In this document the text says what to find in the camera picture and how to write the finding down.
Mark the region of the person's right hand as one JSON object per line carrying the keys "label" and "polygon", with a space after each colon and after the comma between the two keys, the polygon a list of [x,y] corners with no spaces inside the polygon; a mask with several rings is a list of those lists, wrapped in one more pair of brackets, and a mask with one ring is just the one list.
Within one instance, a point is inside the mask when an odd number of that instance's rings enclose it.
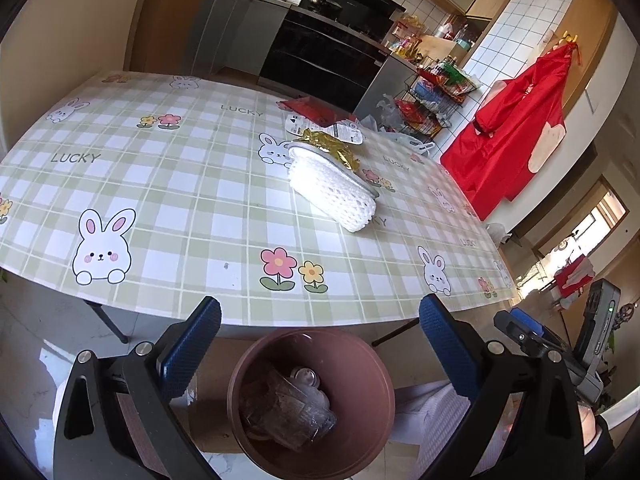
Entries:
{"label": "person's right hand", "polygon": [[598,442],[601,430],[589,405],[579,403],[578,412],[582,424],[582,443],[585,453],[588,453]]}

